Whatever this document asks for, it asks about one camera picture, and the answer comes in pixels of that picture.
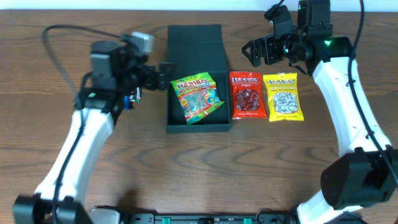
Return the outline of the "Haribo worms gummy bag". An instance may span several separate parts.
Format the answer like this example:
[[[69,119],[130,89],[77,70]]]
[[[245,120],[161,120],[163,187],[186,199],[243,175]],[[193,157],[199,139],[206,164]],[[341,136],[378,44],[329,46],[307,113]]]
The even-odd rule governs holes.
[[[183,109],[187,125],[202,120],[224,103],[219,98],[216,82],[208,72],[172,80],[170,84]]]

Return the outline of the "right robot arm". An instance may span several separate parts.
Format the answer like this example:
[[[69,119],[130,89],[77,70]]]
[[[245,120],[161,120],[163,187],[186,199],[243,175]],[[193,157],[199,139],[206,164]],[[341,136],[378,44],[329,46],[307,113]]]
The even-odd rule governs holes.
[[[298,205],[287,223],[356,223],[355,211],[388,201],[397,188],[397,150],[379,127],[364,94],[356,62],[357,42],[333,35],[330,2],[300,1],[293,20],[287,6],[271,6],[264,18],[273,33],[249,41],[243,54],[255,67],[303,62],[326,101],[339,158],[321,174],[321,189]]]

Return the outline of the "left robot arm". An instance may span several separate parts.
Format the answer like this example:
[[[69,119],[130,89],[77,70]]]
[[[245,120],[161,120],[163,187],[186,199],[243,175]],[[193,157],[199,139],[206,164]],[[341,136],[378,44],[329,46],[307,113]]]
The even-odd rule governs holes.
[[[98,156],[112,135],[125,99],[138,88],[164,90],[171,65],[146,64],[152,37],[134,33],[91,46],[92,70],[82,78],[67,138],[54,165],[30,197],[20,195],[12,212],[16,223],[119,223],[117,210],[88,213],[83,202]]]

